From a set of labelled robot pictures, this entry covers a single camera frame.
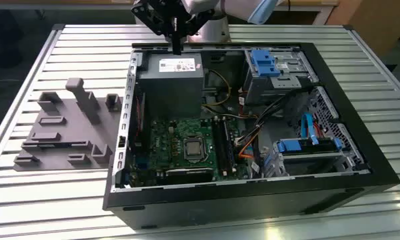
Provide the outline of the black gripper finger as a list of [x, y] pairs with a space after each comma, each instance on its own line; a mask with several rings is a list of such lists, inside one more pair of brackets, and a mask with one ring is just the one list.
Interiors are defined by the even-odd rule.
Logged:
[[215, 10], [208, 9], [196, 14], [189, 14], [184, 7], [176, 11], [176, 54], [184, 50], [184, 38], [196, 34], [199, 29], [212, 19]]
[[149, 5], [149, 0], [136, 0], [131, 12], [157, 36], [164, 36], [172, 53], [177, 55], [177, 17], [161, 16]]

